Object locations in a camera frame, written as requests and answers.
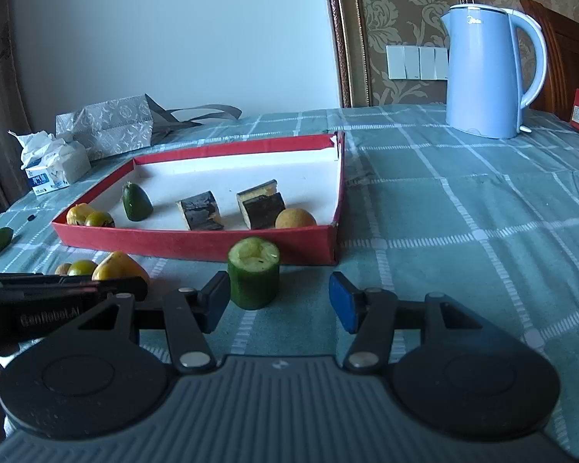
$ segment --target yellow fruit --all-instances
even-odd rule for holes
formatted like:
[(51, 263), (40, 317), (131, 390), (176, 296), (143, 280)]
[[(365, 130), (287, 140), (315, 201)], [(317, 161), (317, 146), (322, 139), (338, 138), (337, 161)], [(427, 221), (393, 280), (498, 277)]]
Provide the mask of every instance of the yellow fruit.
[(113, 222), (113, 217), (110, 214), (95, 210), (88, 214), (86, 226), (106, 226), (107, 228), (114, 228), (116, 224)]
[(94, 208), (88, 204), (77, 204), (71, 207), (66, 213), (66, 223), (68, 225), (83, 225), (86, 218), (94, 212)]
[(71, 263), (62, 263), (56, 268), (54, 275), (68, 275), (68, 270), (71, 268)]
[(300, 228), (316, 224), (315, 218), (304, 208), (286, 208), (276, 217), (275, 228)]
[(147, 284), (150, 284), (150, 277), (137, 261), (131, 259), (124, 252), (116, 250), (103, 259), (103, 262), (94, 270), (93, 280), (108, 280), (110, 278), (128, 278), (130, 276), (140, 276)]
[(90, 259), (79, 259), (75, 261), (68, 269), (67, 275), (92, 275), (96, 270), (97, 264)]

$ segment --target white wall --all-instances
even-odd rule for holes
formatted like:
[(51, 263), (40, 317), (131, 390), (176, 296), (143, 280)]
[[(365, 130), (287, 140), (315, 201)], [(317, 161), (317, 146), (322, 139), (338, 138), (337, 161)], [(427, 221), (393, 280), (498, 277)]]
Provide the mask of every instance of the white wall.
[(11, 21), (37, 130), (144, 92), (245, 115), (339, 107), (327, 0), (12, 0)]

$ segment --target tissue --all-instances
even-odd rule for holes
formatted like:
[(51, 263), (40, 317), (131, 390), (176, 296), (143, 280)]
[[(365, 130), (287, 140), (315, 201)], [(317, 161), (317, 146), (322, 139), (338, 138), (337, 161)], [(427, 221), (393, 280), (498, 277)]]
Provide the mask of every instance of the tissue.
[(45, 131), (17, 135), (22, 145), (22, 169), (35, 195), (66, 188), (90, 170), (86, 148), (73, 141), (71, 134), (56, 139)]

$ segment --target kettle handle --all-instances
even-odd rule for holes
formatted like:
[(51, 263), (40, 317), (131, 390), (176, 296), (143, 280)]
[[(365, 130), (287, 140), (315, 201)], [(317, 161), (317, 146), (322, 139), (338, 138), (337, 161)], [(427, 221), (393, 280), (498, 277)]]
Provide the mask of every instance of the kettle handle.
[(520, 27), (528, 33), (536, 54), (536, 72), (534, 73), (534, 79), (532, 80), (530, 88), (528, 88), (521, 97), (520, 108), (523, 109), (538, 97), (540, 89), (542, 89), (545, 84), (545, 79), (547, 78), (547, 44), (545, 44), (545, 37), (538, 22), (519, 10), (508, 8), (505, 10), (510, 15), (513, 26)]

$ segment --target gray ribbed surface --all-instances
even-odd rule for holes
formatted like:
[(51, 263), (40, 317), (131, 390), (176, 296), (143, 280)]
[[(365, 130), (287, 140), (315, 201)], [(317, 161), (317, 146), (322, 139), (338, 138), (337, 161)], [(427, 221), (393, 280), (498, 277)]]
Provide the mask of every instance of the gray ribbed surface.
[(0, 463), (570, 462), (541, 435), (497, 444), (445, 438), (409, 420), (374, 377), (331, 357), (233, 357), (184, 377), (150, 418), (60, 442), (18, 431)]

